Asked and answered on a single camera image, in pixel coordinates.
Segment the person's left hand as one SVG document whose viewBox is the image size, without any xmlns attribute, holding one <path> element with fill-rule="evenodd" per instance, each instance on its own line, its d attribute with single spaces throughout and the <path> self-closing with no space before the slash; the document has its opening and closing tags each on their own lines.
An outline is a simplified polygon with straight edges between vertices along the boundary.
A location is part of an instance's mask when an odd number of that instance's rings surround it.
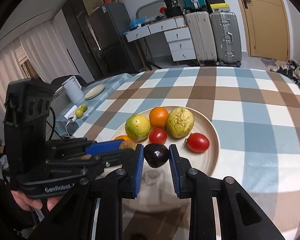
<svg viewBox="0 0 300 240">
<path fill-rule="evenodd" d="M 30 208 L 41 209 L 43 207 L 42 201 L 39 199 L 28 198 L 22 191 L 13 191 L 11 194 L 16 203 L 25 211 L 30 211 Z M 47 200 L 47 209 L 51 211 L 54 206 L 61 200 L 62 196 L 52 197 Z"/>
</svg>

